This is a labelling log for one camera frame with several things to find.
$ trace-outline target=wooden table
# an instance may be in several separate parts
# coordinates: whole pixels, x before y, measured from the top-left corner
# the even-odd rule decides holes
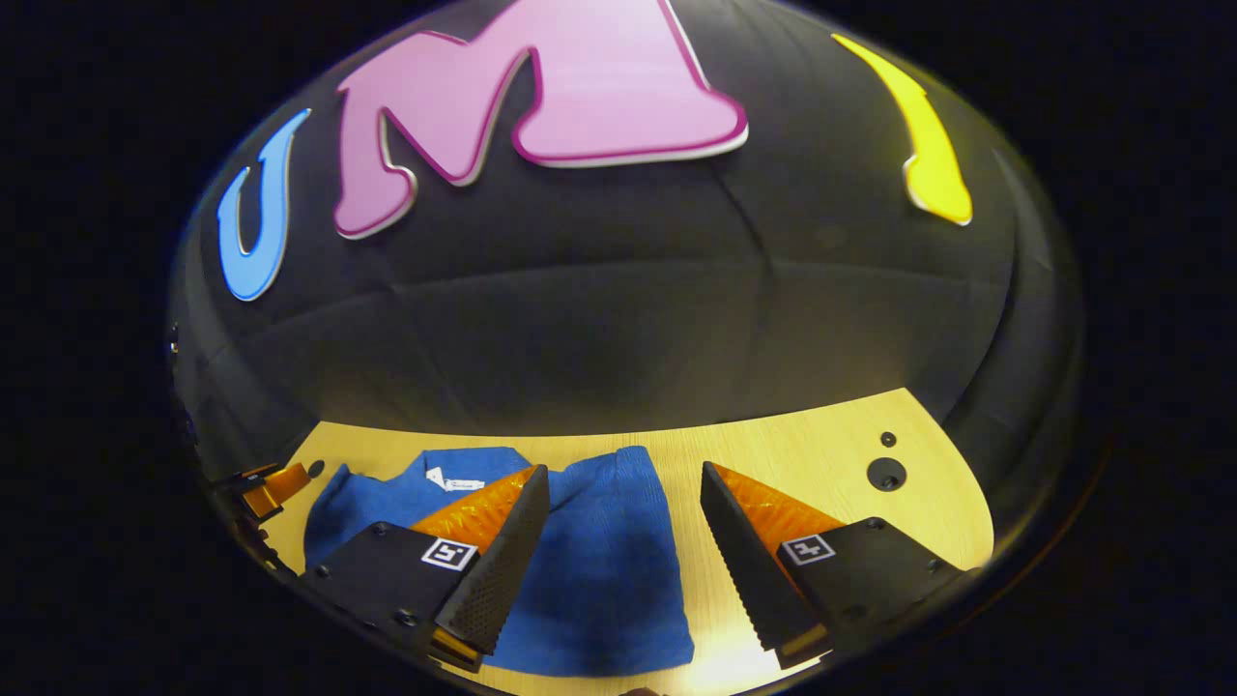
[[[884,448],[882,433],[897,444]],[[513,694],[618,696],[647,686],[674,696],[729,695],[808,669],[778,668],[761,649],[700,512],[700,467],[713,461],[852,523],[880,516],[954,566],[969,570],[992,554],[992,518],[970,467],[905,389],[778,417],[637,434],[563,438],[490,438],[397,433],[322,423],[292,462],[323,460],[324,472],[262,525],[267,544],[293,571],[304,572],[309,508],[344,462],[357,475],[387,481],[426,450],[515,448],[526,460],[560,471],[573,462],[642,445],[666,490],[682,569],[684,611],[695,658],[674,669],[636,676],[548,677],[481,666],[470,675]],[[867,465],[894,457],[907,482],[886,493],[867,481]]]

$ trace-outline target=black background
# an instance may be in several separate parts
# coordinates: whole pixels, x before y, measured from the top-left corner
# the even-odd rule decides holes
[[[31,619],[11,628],[33,649],[21,692],[440,690],[242,558],[184,475],[161,382],[167,263],[200,189],[296,89],[421,12],[354,5],[92,4],[11,22],[28,150],[11,164],[15,430],[21,464],[49,475],[6,490],[10,533],[31,543],[10,559]],[[951,83],[1044,179],[1089,294],[1079,467],[1107,462],[1060,544],[992,608],[828,692],[1220,692],[1222,5],[821,7]]]

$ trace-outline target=clothing tag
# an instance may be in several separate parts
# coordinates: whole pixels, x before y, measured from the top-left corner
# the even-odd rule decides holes
[[[456,478],[447,480],[447,491],[477,491],[485,488],[484,481],[460,481]]]
[[[447,485],[443,483],[443,467],[434,467],[426,472],[426,478],[438,485],[443,491],[450,491]]]

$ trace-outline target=blue letter u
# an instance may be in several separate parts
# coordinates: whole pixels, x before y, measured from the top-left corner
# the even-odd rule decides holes
[[[288,242],[288,156],[292,153],[292,134],[308,116],[309,109],[292,116],[257,153],[257,161],[262,162],[262,223],[257,230],[257,241],[249,251],[240,241],[240,187],[249,176],[249,167],[236,174],[219,200],[219,260],[228,289],[239,299],[256,299],[275,282],[275,276],[280,272],[283,248]]]

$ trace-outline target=blue towel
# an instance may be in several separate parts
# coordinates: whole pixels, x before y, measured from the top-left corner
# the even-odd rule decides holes
[[[485,483],[528,467],[510,448],[422,454],[390,482],[340,467],[306,525],[313,567],[376,522],[412,527],[465,497],[426,478]],[[691,661],[661,481],[643,448],[549,473],[550,513],[486,664],[548,676],[622,676]]]

